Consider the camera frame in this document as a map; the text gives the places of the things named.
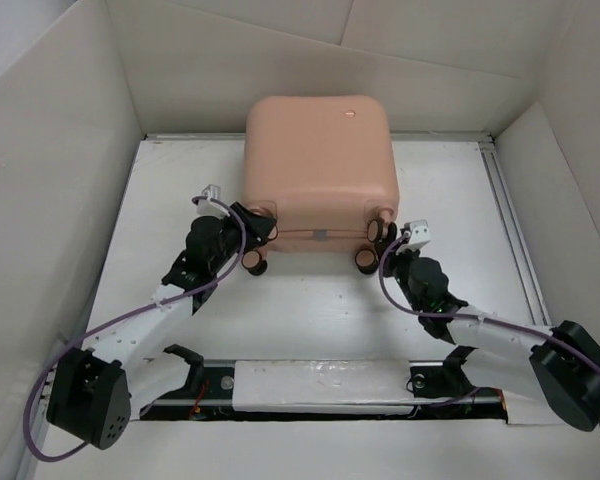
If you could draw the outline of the pink hard-shell suitcase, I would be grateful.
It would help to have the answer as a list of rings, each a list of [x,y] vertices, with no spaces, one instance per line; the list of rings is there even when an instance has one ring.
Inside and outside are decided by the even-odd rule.
[[[242,203],[275,219],[243,267],[263,274],[270,252],[349,253],[378,269],[377,243],[394,233],[400,191],[388,116],[365,95],[270,96],[250,110]]]

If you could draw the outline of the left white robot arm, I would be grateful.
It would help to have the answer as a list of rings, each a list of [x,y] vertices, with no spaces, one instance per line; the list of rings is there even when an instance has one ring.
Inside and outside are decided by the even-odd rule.
[[[160,396],[176,391],[188,397],[200,390],[203,357],[167,338],[197,313],[245,254],[276,236],[270,213],[202,196],[193,202],[212,212],[193,220],[184,250],[151,302],[117,325],[95,330],[89,347],[72,347],[56,365],[47,421],[100,450],[118,441],[128,423]]]

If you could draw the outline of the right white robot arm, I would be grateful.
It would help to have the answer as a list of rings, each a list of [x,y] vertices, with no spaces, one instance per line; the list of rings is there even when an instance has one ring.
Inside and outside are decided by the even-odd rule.
[[[544,402],[577,430],[600,424],[600,344],[582,325],[532,327],[495,318],[451,294],[438,261],[394,245],[379,248],[378,256],[379,279],[394,279],[407,301],[402,312],[453,346],[442,369],[448,390],[507,390]]]

